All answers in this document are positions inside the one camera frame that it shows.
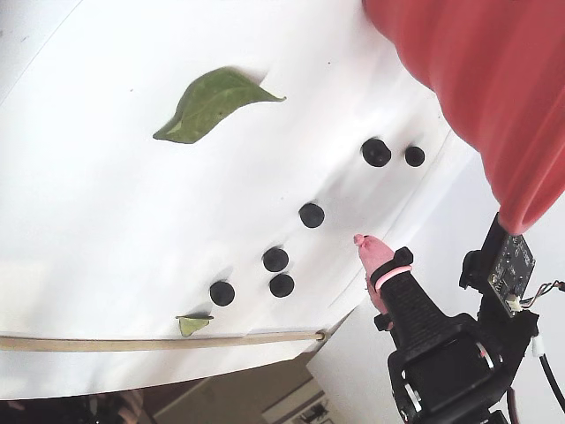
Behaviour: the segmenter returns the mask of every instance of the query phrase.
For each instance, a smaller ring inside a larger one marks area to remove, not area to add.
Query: black mount
[[[500,246],[508,247],[505,237],[512,236],[501,233],[495,218],[483,248],[472,254],[472,260],[466,258],[463,266],[465,287],[475,287],[484,295],[477,320],[468,314],[447,317],[410,272],[394,276],[381,286],[380,296],[388,314],[376,317],[375,324],[379,330],[388,330],[394,323],[390,333],[396,351],[388,357],[388,371],[404,422],[506,423],[500,411],[491,414],[488,408],[513,382],[538,316],[529,311],[512,312],[499,292],[489,290],[493,286],[487,281],[492,274],[489,267],[499,263]],[[392,261],[373,273],[372,283],[412,261],[407,247],[399,249]],[[516,261],[512,266],[514,271],[519,269]],[[527,281],[522,279],[520,284],[523,293]]]

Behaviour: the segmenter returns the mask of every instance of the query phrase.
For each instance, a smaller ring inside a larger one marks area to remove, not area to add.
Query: red cloth
[[[482,156],[520,234],[565,188],[565,1],[365,0],[408,71]]]

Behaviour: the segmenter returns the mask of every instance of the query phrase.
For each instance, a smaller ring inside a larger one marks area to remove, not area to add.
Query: leaf
[[[233,68],[219,68],[188,86],[175,116],[153,138],[193,144],[246,104],[285,99],[271,95]]]
[[[180,334],[183,337],[189,337],[192,333],[203,329],[206,327],[211,320],[214,319],[213,316],[206,317],[191,317],[191,316],[178,316],[178,327],[180,328]]]

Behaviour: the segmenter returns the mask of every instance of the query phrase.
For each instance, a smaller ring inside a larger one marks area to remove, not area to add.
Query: wooden rod
[[[202,349],[207,347],[263,345],[265,343],[324,340],[322,331],[250,334],[243,337],[211,337],[161,340],[80,340],[0,336],[0,351],[19,352],[132,352]]]

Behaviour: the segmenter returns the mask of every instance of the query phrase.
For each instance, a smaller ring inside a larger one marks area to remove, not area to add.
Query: cable
[[[545,354],[540,356],[539,361],[541,362],[541,366],[544,368],[544,373],[546,373],[547,380],[549,381],[551,390],[554,391],[557,402],[559,402],[561,409],[565,412],[565,397],[563,397],[561,389],[559,388],[557,381],[555,381],[554,373],[552,372],[551,367],[549,367],[547,356]]]
[[[520,420],[518,419],[518,411],[516,408],[516,392],[511,387],[506,392],[506,403],[508,405],[510,424],[520,424]]]
[[[552,289],[554,289],[555,287],[560,287],[563,284],[562,281],[559,280],[555,280],[553,283],[545,283],[542,284],[538,291],[536,292],[536,295],[532,298],[528,298],[528,299],[523,299],[520,301],[520,306],[524,309],[528,309],[530,307],[532,307],[532,305],[536,302],[536,300],[538,300],[539,298],[541,298],[542,296],[544,296],[545,294],[548,294]]]

